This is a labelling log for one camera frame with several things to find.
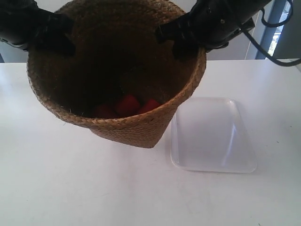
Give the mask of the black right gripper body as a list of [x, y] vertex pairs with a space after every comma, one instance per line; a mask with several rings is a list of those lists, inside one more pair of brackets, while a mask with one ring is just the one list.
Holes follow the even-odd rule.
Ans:
[[225, 48], [255, 27], [252, 17], [267, 4], [268, 0], [198, 0], [190, 12], [159, 25], [156, 39], [196, 44], [208, 52]]

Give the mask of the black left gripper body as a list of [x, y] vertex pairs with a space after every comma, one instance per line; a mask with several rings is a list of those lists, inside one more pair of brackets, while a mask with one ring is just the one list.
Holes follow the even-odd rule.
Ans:
[[0, 2], [0, 41], [14, 48], [48, 50], [48, 36], [66, 36], [72, 29], [73, 20], [67, 15], [41, 9], [34, 0]]

